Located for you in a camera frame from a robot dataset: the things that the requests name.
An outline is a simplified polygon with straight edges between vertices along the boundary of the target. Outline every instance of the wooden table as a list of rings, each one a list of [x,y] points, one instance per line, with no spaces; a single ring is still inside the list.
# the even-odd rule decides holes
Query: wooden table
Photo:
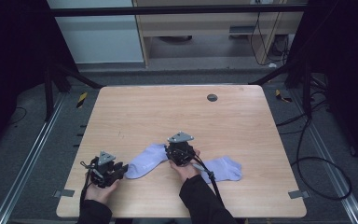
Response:
[[[215,102],[207,100],[217,95]],[[89,163],[101,150],[130,162],[152,143],[183,131],[204,161],[228,155],[242,165],[240,181],[218,182],[234,217],[303,217],[289,161],[259,86],[133,86],[102,88],[67,180],[73,197],[61,197],[57,214],[77,217]],[[113,217],[189,217],[181,182],[167,161],[139,179],[123,179],[109,207]]]

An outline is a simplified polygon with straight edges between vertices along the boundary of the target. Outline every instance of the person's left hand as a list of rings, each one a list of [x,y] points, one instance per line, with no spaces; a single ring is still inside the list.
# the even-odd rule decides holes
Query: person's left hand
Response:
[[[90,184],[87,188],[85,200],[94,200],[98,203],[107,204],[112,192],[117,189],[120,180],[116,180],[110,187],[102,189],[94,184]]]

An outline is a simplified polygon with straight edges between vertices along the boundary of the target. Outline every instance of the person's right hand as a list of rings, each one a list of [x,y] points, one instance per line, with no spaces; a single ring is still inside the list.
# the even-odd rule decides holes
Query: person's right hand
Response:
[[[194,151],[196,152],[197,156],[200,155],[199,150],[194,149]],[[186,166],[177,166],[173,161],[170,160],[171,168],[173,168],[173,170],[175,170],[179,174],[182,183],[185,183],[187,179],[200,174],[200,170],[194,167],[192,163],[196,163],[196,162],[192,160]]]

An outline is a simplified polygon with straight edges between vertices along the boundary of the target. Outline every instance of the floor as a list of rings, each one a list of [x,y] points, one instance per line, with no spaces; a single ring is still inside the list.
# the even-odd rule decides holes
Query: floor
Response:
[[[273,71],[283,63],[281,56],[273,64],[257,64],[246,38],[241,36],[193,36],[189,42],[156,38],[153,40],[150,64],[147,68],[118,69],[104,73],[83,73],[106,85],[171,85],[171,84],[246,84]],[[285,75],[276,77],[263,86],[271,113],[276,123],[301,114],[301,88],[287,90],[283,86]],[[43,85],[25,91],[18,98],[18,109],[12,116],[0,139],[0,208],[5,199],[12,199],[7,211],[9,223],[74,223],[73,219],[57,217],[55,209],[59,199],[55,190],[64,188],[72,167],[84,125],[88,123],[98,90],[70,78],[73,87],[69,93],[57,93],[56,102],[62,102],[60,113],[51,127],[48,138],[39,139],[44,122]],[[283,98],[277,99],[276,90]],[[88,97],[82,108],[76,108],[79,95]],[[313,104],[322,102],[322,94],[314,95]],[[313,120],[304,134],[301,156],[319,156],[334,161],[352,183],[352,195],[346,200],[327,200],[314,193],[301,180],[296,167],[294,173],[300,189],[311,197],[304,199],[308,213],[300,219],[250,218],[247,223],[358,223],[358,157],[351,156],[349,145],[340,130],[328,104],[313,112]],[[296,150],[304,119],[278,128],[288,160],[296,160]],[[34,152],[35,142],[40,150]],[[30,172],[18,176],[22,171]],[[336,169],[319,161],[304,161],[301,170],[307,181],[317,190],[337,197],[345,193],[345,181]]]

